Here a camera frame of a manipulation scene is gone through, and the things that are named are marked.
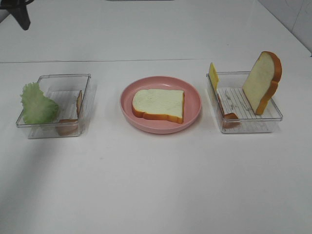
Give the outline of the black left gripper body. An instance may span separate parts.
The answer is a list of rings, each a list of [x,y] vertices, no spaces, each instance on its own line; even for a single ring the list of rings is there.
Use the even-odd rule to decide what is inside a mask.
[[[0,9],[1,10],[21,10],[25,8],[26,1],[24,0],[1,0]]]

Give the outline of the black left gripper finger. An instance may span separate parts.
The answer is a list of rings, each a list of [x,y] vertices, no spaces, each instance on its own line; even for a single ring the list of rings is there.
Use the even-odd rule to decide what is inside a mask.
[[[23,30],[29,29],[31,22],[26,5],[10,9],[9,13],[15,18]]]

